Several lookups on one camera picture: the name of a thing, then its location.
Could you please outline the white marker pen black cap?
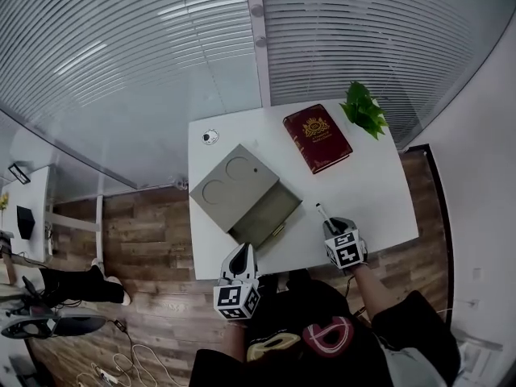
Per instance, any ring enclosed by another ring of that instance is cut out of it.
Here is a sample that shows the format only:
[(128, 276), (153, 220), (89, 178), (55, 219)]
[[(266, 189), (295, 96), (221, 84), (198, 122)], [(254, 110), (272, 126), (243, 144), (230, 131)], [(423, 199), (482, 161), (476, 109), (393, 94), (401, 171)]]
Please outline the white marker pen black cap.
[(327, 226), (327, 228), (331, 231), (331, 234), (332, 235), (335, 234), (337, 232), (337, 230), (335, 229), (333, 223), (331, 222), (331, 219), (328, 217), (328, 215), (326, 214), (326, 212), (323, 209), (323, 207), (321, 206), (321, 204), (317, 203), (316, 208), (317, 208), (317, 211), (322, 215), (324, 223)]

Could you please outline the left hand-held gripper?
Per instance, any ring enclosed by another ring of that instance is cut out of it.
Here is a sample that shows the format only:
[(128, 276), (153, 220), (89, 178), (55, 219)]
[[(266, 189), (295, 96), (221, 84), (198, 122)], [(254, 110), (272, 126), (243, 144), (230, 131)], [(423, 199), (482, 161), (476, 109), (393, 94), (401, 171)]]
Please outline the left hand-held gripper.
[(256, 274), (256, 254), (250, 243), (240, 244), (225, 258), (214, 287), (214, 310), (221, 317), (245, 320), (253, 316), (260, 301)]

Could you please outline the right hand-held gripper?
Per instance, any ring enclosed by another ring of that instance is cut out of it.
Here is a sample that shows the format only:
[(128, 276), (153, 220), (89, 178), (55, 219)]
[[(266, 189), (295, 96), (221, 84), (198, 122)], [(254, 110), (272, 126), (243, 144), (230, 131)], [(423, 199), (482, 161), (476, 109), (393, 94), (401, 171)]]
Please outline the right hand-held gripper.
[(366, 243), (352, 220), (332, 217), (323, 222), (322, 228), (327, 256), (337, 268), (351, 268), (367, 261)]

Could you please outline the black desk holder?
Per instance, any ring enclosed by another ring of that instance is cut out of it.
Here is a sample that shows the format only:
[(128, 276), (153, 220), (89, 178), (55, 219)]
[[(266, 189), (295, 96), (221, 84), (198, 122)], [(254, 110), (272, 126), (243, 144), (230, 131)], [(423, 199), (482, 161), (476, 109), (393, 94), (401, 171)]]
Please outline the black desk holder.
[(35, 219), (31, 209), (17, 206), (16, 218), (20, 238), (23, 240), (30, 240), (35, 227)]

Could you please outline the white table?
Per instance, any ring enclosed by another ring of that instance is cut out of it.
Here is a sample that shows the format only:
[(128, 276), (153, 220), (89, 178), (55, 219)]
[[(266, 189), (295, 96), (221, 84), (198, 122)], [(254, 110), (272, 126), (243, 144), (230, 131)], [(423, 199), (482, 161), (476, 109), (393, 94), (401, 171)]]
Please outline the white table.
[[(306, 108), (303, 102), (222, 114), (193, 121), (188, 136), (188, 178), (194, 187), (235, 146), (242, 144), (302, 198), (287, 221), (284, 236), (269, 255), (256, 253), (261, 274), (287, 272), (328, 263), (320, 203), (330, 217), (351, 219), (369, 252), (415, 239), (414, 207), (397, 149), (390, 133), (374, 139), (350, 123), (336, 100), (323, 106), (343, 132), (353, 152), (330, 168), (313, 174), (283, 119)], [(215, 129), (218, 141), (202, 142)]]

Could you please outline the white side desk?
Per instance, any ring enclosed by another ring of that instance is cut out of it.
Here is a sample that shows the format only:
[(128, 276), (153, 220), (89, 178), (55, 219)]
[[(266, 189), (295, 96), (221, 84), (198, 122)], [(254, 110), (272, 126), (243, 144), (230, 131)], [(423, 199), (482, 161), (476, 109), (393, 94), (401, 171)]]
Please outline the white side desk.
[[(6, 209), (0, 211), (0, 229), (9, 232), (12, 251), (21, 254), (34, 262), (43, 263), (52, 256), (52, 237), (54, 226), (67, 227), (95, 234), (96, 257), (103, 259), (102, 212), (103, 196), (96, 198), (96, 220), (92, 222), (70, 218), (53, 212), (53, 204), (49, 201), (49, 166), (33, 172), (30, 182), (23, 185), (17, 181), (2, 188), (2, 193), (8, 197)], [(27, 208), (31, 211), (35, 225), (29, 239), (23, 239), (19, 232), (17, 208)]]

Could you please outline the person's black printed shirt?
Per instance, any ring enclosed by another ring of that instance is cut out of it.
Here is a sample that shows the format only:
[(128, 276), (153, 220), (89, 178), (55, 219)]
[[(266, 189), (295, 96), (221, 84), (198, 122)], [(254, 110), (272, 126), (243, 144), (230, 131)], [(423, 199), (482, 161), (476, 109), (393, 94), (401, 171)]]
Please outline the person's black printed shirt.
[(346, 297), (306, 270), (280, 292), (261, 289), (245, 333), (246, 360), (203, 348), (189, 387), (453, 387), (460, 350), (418, 292), (362, 322)]

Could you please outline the green potted plant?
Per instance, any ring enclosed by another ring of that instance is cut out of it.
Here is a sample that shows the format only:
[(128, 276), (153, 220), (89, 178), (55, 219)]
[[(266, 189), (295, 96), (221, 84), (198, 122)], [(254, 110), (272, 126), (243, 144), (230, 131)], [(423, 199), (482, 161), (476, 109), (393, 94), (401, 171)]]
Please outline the green potted plant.
[(346, 92), (346, 102), (340, 103), (347, 119), (364, 129), (374, 139), (384, 134), (384, 127), (388, 127), (384, 111), (377, 100), (372, 97), (365, 85), (353, 81)]

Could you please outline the grey box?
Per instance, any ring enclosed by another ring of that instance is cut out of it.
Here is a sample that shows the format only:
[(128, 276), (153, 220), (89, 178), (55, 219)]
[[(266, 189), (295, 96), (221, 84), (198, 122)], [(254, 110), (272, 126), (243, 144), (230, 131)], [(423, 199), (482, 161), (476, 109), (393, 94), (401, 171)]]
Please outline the grey box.
[(249, 243), (273, 253), (302, 198), (242, 144), (235, 146), (191, 190), (196, 245)]

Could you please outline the red hardcover book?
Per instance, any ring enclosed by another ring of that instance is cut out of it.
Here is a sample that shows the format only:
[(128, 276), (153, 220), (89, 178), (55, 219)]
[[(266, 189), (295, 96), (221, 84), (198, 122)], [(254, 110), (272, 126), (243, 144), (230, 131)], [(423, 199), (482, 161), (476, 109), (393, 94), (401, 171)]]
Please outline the red hardcover book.
[(313, 174), (347, 159), (353, 152), (322, 104), (286, 116), (283, 125)]

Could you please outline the black office chair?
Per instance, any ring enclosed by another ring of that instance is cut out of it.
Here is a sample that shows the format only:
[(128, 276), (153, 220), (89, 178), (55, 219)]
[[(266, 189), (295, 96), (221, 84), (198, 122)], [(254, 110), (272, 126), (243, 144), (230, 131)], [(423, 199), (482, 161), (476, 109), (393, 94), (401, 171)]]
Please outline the black office chair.
[(8, 339), (48, 339), (93, 333), (107, 324), (108, 318), (84, 308), (49, 308), (35, 286), (23, 277), (25, 294), (22, 305), (6, 312), (0, 334)]

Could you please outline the person's right forearm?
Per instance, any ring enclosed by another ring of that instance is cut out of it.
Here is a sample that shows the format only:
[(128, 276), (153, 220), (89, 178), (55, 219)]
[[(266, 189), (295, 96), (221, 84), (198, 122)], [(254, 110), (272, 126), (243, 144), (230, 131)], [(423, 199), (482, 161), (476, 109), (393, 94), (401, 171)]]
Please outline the person's right forearm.
[(366, 264), (352, 267), (352, 274), (371, 320), (379, 313), (397, 305), (396, 297)]

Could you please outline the person's left forearm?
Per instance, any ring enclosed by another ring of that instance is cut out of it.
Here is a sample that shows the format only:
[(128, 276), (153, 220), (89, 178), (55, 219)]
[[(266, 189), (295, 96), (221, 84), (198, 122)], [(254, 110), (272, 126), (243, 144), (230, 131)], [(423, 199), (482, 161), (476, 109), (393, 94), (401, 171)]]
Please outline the person's left forearm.
[(247, 326), (241, 321), (229, 321), (223, 333), (222, 350), (227, 356), (243, 363), (246, 360), (245, 333)]

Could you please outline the black picture frame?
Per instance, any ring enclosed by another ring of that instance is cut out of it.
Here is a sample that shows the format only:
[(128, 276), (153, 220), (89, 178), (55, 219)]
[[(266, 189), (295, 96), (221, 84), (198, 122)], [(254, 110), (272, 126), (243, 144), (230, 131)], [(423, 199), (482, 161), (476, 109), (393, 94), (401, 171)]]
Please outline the black picture frame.
[(8, 167), (8, 170), (22, 185), (26, 185), (31, 182), (28, 175), (16, 163), (11, 164)]

